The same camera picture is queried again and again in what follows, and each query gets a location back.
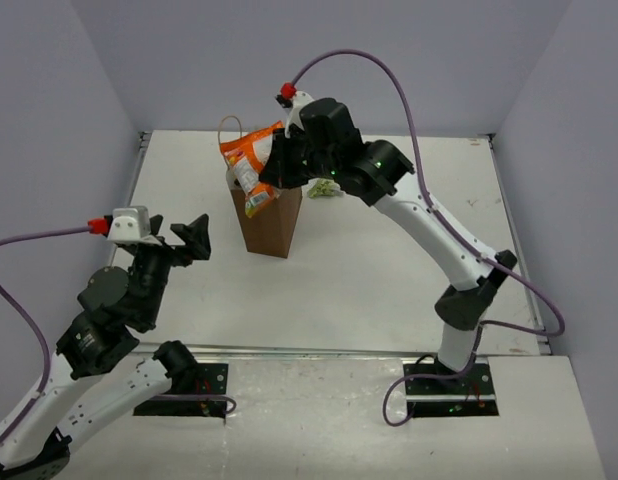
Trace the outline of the brown paper bag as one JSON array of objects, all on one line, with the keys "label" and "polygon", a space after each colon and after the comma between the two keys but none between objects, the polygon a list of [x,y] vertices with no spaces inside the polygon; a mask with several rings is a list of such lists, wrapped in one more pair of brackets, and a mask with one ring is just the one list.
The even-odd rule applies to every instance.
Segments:
[{"label": "brown paper bag", "polygon": [[303,199],[302,190],[299,188],[279,189],[280,196],[276,200],[257,215],[248,218],[245,214],[245,194],[227,165],[225,178],[246,250],[250,253],[286,258],[289,255],[300,212]]}]

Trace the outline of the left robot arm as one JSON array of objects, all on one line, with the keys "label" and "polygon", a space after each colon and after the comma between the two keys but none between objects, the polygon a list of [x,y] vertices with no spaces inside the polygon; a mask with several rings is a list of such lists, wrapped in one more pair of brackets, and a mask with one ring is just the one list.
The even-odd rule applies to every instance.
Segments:
[{"label": "left robot arm", "polygon": [[171,225],[178,245],[160,235],[162,221],[144,207],[126,207],[55,233],[102,236],[128,252],[132,263],[97,270],[77,297],[80,313],[55,347],[39,342],[42,373],[0,422],[0,479],[54,478],[88,439],[147,401],[204,400],[188,392],[199,369],[180,341],[161,344],[102,397],[83,398],[132,353],[138,334],[155,328],[171,270],[211,255],[208,215]]}]

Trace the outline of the orange Reese's packet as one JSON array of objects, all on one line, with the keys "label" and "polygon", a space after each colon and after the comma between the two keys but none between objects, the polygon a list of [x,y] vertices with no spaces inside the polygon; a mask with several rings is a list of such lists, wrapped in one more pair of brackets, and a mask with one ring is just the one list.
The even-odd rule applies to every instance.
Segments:
[{"label": "orange Reese's packet", "polygon": [[284,125],[278,121],[236,140],[219,144],[229,171],[245,194],[245,214],[248,218],[257,215],[280,196],[277,187],[259,179],[270,157],[273,133],[280,128]]}]

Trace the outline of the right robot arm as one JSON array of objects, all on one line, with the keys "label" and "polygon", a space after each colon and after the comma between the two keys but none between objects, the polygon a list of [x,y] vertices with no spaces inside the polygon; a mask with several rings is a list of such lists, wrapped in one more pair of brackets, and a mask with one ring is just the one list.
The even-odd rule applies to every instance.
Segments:
[{"label": "right robot arm", "polygon": [[473,236],[424,191],[414,164],[387,140],[365,141],[348,108],[304,92],[277,102],[287,119],[275,129],[261,182],[294,189],[313,179],[334,181],[400,226],[441,268],[450,284],[434,305],[443,334],[434,369],[440,389],[457,392],[470,380],[479,324],[508,271],[509,250],[495,251]]}]

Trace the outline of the green candy packet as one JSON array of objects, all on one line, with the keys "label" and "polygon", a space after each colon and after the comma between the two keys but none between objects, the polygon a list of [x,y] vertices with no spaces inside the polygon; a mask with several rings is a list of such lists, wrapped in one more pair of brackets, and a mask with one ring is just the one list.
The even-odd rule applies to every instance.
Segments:
[{"label": "green candy packet", "polygon": [[339,185],[328,179],[316,180],[307,190],[307,196],[310,199],[342,197],[343,195]]}]

